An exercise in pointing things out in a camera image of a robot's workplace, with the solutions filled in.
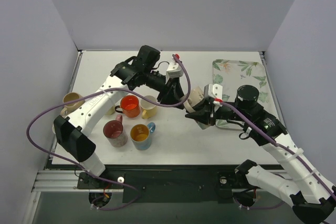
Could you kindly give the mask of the blue glazed mug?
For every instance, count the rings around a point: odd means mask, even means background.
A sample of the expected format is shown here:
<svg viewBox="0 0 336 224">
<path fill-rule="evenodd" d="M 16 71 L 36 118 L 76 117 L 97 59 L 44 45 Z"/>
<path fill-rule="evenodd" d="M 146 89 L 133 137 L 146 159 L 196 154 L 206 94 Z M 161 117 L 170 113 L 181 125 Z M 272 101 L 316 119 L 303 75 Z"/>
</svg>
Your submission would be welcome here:
<svg viewBox="0 0 336 224">
<path fill-rule="evenodd" d="M 152 135 L 156 129 L 154 122 L 150 122 L 148 125 L 137 124 L 131 131 L 131 140 L 138 150 L 147 150 L 152 144 Z"/>
</svg>

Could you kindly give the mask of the beige round mug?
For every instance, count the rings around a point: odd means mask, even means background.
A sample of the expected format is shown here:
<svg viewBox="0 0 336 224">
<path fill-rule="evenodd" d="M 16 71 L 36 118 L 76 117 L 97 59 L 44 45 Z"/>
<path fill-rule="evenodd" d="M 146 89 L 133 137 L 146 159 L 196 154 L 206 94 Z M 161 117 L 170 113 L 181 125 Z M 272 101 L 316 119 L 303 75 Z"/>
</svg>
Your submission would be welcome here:
<svg viewBox="0 0 336 224">
<path fill-rule="evenodd" d="M 84 104 L 85 100 L 74 102 L 75 100 L 78 100 L 80 98 L 82 98 L 82 95 L 76 92 L 71 92 L 71 93 L 66 94 L 63 98 L 63 103 L 70 102 L 70 101 L 72 101 L 72 103 L 65 105 L 64 108 L 61 110 L 60 115 L 66 116 L 72 113 L 73 111 L 75 111 L 76 109 L 80 108 Z"/>
</svg>

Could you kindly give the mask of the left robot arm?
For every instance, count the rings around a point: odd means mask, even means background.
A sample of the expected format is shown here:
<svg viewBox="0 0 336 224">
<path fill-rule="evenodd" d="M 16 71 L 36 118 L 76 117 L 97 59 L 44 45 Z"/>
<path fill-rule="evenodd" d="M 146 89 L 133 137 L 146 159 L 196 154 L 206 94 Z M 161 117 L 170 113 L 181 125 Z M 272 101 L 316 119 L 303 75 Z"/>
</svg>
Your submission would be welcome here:
<svg viewBox="0 0 336 224">
<path fill-rule="evenodd" d="M 54 120 L 56 140 L 79 167 L 90 173 L 89 181 L 96 188 L 104 187 L 108 175 L 105 165 L 96 154 L 96 145 L 88 137 L 105 113 L 134 89 L 145 85 L 159 92 L 157 104 L 166 108 L 183 108 L 186 95 L 180 77 L 188 77 L 178 55 L 173 55 L 165 75 L 154 70 L 160 52 L 144 45 L 136 56 L 117 64 L 96 93 L 75 101 L 79 107 Z"/>
</svg>

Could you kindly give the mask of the yellow mug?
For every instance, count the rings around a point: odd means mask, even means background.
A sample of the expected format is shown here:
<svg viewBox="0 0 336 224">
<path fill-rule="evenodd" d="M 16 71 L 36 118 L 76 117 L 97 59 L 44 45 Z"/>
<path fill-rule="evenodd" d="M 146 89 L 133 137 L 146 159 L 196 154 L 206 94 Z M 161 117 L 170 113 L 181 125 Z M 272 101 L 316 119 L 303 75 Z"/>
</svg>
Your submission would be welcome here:
<svg viewBox="0 0 336 224">
<path fill-rule="evenodd" d="M 149 119 L 157 114 L 157 106 L 149 101 L 156 102 L 156 98 L 152 95 L 146 95 L 145 99 L 141 99 L 140 107 L 142 109 L 142 119 Z"/>
</svg>

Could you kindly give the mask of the tall teal floral mug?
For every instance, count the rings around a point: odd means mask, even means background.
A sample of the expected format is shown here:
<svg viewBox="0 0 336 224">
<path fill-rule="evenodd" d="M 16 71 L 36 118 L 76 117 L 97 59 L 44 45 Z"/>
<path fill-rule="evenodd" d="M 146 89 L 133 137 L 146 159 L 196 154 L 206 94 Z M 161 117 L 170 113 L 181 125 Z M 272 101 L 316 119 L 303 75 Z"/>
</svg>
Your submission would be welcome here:
<svg viewBox="0 0 336 224">
<path fill-rule="evenodd" d="M 192 113 L 195 112 L 194 107 L 200 103 L 204 98 L 203 90 L 197 86 L 192 89 L 187 100 L 183 103 L 184 108 L 187 112 Z"/>
</svg>

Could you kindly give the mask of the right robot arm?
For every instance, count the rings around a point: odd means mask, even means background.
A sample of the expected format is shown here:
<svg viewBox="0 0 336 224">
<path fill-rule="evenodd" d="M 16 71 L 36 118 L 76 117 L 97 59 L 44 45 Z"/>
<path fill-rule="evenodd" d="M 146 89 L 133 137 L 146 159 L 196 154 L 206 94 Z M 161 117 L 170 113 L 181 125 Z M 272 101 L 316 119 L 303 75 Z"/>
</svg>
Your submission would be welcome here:
<svg viewBox="0 0 336 224">
<path fill-rule="evenodd" d="M 236 184 L 259 187 L 276 196 L 304 223 L 324 222 L 335 210 L 335 185 L 308 161 L 285 126 L 258 103 L 256 87 L 239 87 L 234 102 L 223 101 L 222 90 L 219 84 L 192 90 L 184 103 L 186 118 L 206 126 L 217 120 L 243 122 L 246 137 L 268 152 L 291 178 L 279 177 L 248 159 L 235 169 Z"/>
</svg>

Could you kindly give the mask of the pink patterned mug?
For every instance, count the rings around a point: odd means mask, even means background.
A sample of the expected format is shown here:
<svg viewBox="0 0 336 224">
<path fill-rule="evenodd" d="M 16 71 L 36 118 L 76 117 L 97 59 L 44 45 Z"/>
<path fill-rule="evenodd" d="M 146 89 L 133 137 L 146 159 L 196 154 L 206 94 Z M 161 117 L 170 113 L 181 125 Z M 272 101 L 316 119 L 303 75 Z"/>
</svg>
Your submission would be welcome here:
<svg viewBox="0 0 336 224">
<path fill-rule="evenodd" d="M 115 120 L 107 122 L 103 127 L 103 134 L 113 147 L 122 147 L 128 141 L 122 122 L 122 115 L 117 115 Z"/>
</svg>

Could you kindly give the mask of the orange mug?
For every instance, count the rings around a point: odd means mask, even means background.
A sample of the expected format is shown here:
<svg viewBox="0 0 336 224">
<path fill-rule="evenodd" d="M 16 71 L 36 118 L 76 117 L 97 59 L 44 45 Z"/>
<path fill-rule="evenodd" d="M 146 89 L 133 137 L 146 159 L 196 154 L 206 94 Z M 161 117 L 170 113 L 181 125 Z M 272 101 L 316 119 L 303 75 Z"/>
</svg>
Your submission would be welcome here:
<svg viewBox="0 0 336 224">
<path fill-rule="evenodd" d="M 115 111 L 129 118 L 137 117 L 140 114 L 138 98 L 134 95 L 126 95 L 121 99 L 120 104 L 115 106 Z"/>
</svg>

